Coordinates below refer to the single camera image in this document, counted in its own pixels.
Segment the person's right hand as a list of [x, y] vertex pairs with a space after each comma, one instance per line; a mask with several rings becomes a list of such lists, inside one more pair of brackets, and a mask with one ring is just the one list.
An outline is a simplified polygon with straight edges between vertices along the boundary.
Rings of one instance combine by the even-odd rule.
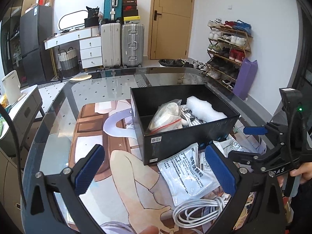
[[291, 176], [301, 176], [300, 184], [305, 184], [312, 178], [312, 162], [303, 163], [298, 169], [290, 172]]

